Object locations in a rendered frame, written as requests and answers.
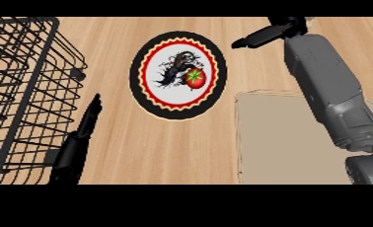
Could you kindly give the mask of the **beige rectangular plate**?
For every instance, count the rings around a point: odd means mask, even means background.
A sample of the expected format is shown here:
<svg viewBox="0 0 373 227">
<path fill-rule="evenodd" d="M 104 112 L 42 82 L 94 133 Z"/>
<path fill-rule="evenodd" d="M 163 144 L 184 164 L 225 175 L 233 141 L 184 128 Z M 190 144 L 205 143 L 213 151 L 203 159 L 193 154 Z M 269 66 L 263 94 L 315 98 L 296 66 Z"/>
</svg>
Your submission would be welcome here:
<svg viewBox="0 0 373 227">
<path fill-rule="evenodd" d="M 240 93 L 234 109 L 243 184 L 373 185 L 373 154 L 333 146 L 299 93 Z"/>
</svg>

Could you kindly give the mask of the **oval black red white tray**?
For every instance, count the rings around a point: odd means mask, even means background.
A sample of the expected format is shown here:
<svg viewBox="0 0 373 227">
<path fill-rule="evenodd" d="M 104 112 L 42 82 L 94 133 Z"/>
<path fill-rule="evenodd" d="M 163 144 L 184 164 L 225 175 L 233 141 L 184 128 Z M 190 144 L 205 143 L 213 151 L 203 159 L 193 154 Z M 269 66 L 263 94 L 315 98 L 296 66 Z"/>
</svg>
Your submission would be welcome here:
<svg viewBox="0 0 373 227">
<path fill-rule="evenodd" d="M 205 84 L 191 89 L 185 74 L 202 69 Z M 227 66 L 212 41 L 187 31 L 154 36 L 141 46 L 129 68 L 129 89 L 140 107 L 156 117 L 185 120 L 215 105 L 225 87 Z"/>
</svg>

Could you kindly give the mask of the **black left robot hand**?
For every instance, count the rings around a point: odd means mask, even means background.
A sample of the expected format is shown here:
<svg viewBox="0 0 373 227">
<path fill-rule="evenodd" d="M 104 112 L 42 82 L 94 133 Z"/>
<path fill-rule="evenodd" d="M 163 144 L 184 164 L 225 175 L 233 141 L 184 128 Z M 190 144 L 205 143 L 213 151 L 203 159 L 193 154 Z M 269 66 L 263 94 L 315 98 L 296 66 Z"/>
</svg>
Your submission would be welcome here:
<svg viewBox="0 0 373 227">
<path fill-rule="evenodd" d="M 79 125 L 61 144 L 61 148 L 53 164 L 48 184 L 51 186 L 75 186 L 79 181 L 88 140 L 92 134 L 97 117 L 101 112 L 100 95 L 95 94 L 87 106 Z"/>
</svg>

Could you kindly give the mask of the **red tomato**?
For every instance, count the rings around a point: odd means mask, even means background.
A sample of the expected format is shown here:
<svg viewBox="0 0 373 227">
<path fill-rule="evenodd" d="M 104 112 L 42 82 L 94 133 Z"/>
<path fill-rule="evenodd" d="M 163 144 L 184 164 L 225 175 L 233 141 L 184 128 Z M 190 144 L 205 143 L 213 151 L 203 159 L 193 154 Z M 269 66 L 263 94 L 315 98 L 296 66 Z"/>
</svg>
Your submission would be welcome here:
<svg viewBox="0 0 373 227">
<path fill-rule="evenodd" d="M 185 74 L 185 85 L 199 89 L 205 84 L 205 73 L 202 69 L 193 68 Z"/>
</svg>

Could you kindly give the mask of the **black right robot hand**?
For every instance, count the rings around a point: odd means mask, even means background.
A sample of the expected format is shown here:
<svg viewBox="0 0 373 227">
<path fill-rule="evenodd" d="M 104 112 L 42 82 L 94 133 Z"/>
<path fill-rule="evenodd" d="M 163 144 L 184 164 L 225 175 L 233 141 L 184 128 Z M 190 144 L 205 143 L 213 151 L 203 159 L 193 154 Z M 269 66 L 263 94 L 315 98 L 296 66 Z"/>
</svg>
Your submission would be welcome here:
<svg viewBox="0 0 373 227">
<path fill-rule="evenodd" d="M 278 38 L 291 38 L 308 32 L 305 17 L 269 17 L 269 26 L 240 38 L 233 44 L 233 48 L 258 48 Z"/>
</svg>

